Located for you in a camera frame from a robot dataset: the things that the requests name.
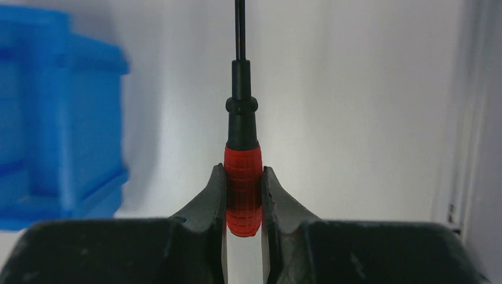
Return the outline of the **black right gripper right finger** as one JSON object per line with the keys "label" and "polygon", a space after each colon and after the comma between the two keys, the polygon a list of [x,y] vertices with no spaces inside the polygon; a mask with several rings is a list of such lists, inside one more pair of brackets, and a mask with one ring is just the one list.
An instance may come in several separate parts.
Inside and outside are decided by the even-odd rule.
{"label": "black right gripper right finger", "polygon": [[433,222],[319,218],[262,175],[265,283],[484,283],[459,237]]}

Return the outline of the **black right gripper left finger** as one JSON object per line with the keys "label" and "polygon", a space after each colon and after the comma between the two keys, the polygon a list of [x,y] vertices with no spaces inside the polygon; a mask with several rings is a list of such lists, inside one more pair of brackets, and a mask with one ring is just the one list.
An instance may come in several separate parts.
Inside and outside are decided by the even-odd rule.
{"label": "black right gripper left finger", "polygon": [[18,240],[2,283],[226,283],[226,174],[167,218],[41,222]]}

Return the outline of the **red black screwdriver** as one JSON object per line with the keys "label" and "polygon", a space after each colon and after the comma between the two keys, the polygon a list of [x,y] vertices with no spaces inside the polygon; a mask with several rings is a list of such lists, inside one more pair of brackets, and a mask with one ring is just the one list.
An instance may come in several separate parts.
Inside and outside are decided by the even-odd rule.
{"label": "red black screwdriver", "polygon": [[236,58],[231,64],[232,92],[224,151],[227,175],[227,225],[238,237],[254,236],[261,225],[262,153],[256,130],[258,102],[252,96],[250,61],[246,58],[246,11],[235,1]]}

